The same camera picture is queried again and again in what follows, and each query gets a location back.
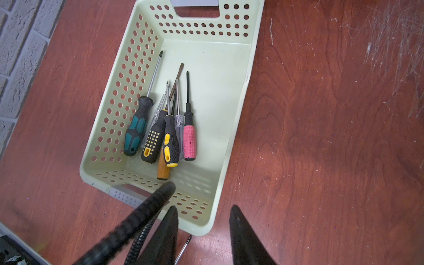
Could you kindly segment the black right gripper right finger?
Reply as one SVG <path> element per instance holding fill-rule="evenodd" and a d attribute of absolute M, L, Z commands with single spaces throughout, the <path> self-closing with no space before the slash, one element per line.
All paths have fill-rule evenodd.
<path fill-rule="evenodd" d="M 276 265 L 237 205 L 231 208 L 229 225 L 234 265 Z"/>

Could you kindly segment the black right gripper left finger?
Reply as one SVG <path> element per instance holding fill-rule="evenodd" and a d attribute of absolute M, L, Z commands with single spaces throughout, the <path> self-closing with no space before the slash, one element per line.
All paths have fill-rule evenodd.
<path fill-rule="evenodd" d="M 178 234 L 178 211 L 170 207 L 136 265 L 174 265 Z"/>

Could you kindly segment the yellow black screwdriver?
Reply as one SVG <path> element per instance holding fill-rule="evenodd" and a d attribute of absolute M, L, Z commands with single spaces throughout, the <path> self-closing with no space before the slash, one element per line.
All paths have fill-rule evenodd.
<path fill-rule="evenodd" d="M 166 99 L 168 106 L 168 114 L 165 116 L 165 138 L 164 138 L 164 159 L 168 168 L 178 166 L 180 159 L 180 146 L 176 134 L 175 119 L 171 113 L 169 83 L 166 82 Z"/>
<path fill-rule="evenodd" d="M 157 122 L 149 131 L 148 138 L 141 155 L 141 159 L 145 162 L 155 163 L 158 158 L 165 134 L 165 116 L 167 114 L 168 106 L 166 101 L 164 104 L 164 110 L 160 111 Z"/>
<path fill-rule="evenodd" d="M 178 256 L 177 256 L 177 258 L 176 258 L 176 260 L 175 260 L 174 265 L 177 265 L 177 264 L 178 264 L 178 262 L 180 261 L 180 259 L 181 259 L 182 255 L 183 255 L 184 251 L 186 250 L 187 246 L 189 245 L 189 243 L 190 243 L 191 239 L 192 239 L 192 235 L 189 235 L 189 236 L 187 237 L 187 239 L 186 239 L 186 241 L 185 241 L 185 243 L 184 243 L 184 245 L 183 245 L 183 247 L 182 247 L 181 251 L 179 252 L 179 254 L 178 254 Z"/>

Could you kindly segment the orange handle screwdriver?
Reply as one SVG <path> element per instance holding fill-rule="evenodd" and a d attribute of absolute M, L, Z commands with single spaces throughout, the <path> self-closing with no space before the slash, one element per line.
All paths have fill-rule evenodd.
<path fill-rule="evenodd" d="M 175 90 L 176 90 L 176 80 L 180 78 L 180 75 L 182 73 L 183 68 L 184 68 L 184 63 L 181 63 L 177 77 L 176 77 L 175 82 L 174 82 L 174 85 L 173 85 L 171 92 L 170 92 L 170 99 L 172 99 L 172 97 L 174 96 L 174 93 L 175 93 Z M 159 157 L 159 164 L 158 164 L 158 169 L 157 169 L 157 178 L 158 178 L 158 180 L 166 181 L 166 180 L 169 179 L 171 169 L 168 168 L 165 164 L 163 146 L 164 146 L 164 144 L 162 143 L 161 153 L 160 153 L 160 157 Z"/>

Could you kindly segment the pink handle screwdriver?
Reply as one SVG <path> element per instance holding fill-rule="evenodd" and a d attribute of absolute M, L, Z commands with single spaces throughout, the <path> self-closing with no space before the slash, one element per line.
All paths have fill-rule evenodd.
<path fill-rule="evenodd" d="M 186 73 L 186 91 L 187 91 L 187 102 L 185 110 L 185 121 L 183 128 L 183 152 L 184 159 L 186 161 L 194 161 L 197 156 L 197 137 L 195 133 L 194 121 L 193 121 L 193 112 L 190 100 L 190 81 L 189 81 L 189 72 Z"/>

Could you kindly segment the green black handle screwdriver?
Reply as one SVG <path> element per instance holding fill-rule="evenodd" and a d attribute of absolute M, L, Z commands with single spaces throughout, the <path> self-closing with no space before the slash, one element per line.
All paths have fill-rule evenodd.
<path fill-rule="evenodd" d="M 135 112 L 132 122 L 125 133 L 124 154 L 134 156 L 141 144 L 141 140 L 145 135 L 145 126 L 147 124 L 150 108 L 153 106 L 153 99 L 150 98 L 152 86 L 154 84 L 161 60 L 163 50 L 160 51 L 158 61 L 156 63 L 153 76 L 148 88 L 147 95 L 141 96 L 138 99 L 139 108 Z"/>

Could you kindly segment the clear purple handle screwdriver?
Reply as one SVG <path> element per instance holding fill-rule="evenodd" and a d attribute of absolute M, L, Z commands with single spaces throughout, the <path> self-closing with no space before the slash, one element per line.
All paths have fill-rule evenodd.
<path fill-rule="evenodd" d="M 180 160 L 183 160 L 184 153 L 183 153 L 183 115 L 180 111 L 180 82 L 179 79 L 176 79 L 175 82 L 176 85 L 176 91 L 175 91 L 175 100 L 176 100 L 176 108 L 177 108 L 177 114 L 175 115 L 175 122 L 176 122 L 176 134 L 177 139 L 179 143 L 180 148 Z"/>

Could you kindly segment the small clear handle screwdriver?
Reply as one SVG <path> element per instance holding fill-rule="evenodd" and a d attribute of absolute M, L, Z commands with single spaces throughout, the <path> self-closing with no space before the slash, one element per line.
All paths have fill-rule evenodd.
<path fill-rule="evenodd" d="M 146 130 L 146 134 L 145 134 L 144 139 L 143 139 L 143 141 L 141 143 L 141 147 L 142 148 L 144 148 L 144 146 L 146 144 L 149 131 L 151 130 L 152 126 L 157 122 L 157 120 L 159 118 L 160 111 L 164 110 L 164 104 L 165 104 L 165 102 L 166 102 L 166 92 L 163 94 L 163 96 L 162 96 L 162 98 L 160 100 L 160 103 L 158 105 L 158 108 L 154 112 L 152 121 L 148 124 L 148 128 Z"/>

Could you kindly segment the green perforated plastic bin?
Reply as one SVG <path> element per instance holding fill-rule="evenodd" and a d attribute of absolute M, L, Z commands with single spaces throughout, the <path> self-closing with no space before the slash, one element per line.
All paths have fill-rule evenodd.
<path fill-rule="evenodd" d="M 112 195 L 130 184 L 154 192 L 157 164 L 142 150 L 124 154 L 125 132 L 150 93 L 158 105 L 179 78 L 181 105 L 190 101 L 197 157 L 171 170 L 179 227 L 204 236 L 213 227 L 240 120 L 261 24 L 263 1 L 220 1 L 216 18 L 180 17 L 170 1 L 133 7 L 80 165 L 84 182 Z M 190 86 L 190 92 L 184 87 Z"/>

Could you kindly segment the aluminium front rail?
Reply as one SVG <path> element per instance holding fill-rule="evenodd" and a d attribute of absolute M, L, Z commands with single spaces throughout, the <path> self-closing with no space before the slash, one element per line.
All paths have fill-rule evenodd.
<path fill-rule="evenodd" d="M 1 223 L 1 265 L 51 265 L 51 263 Z"/>

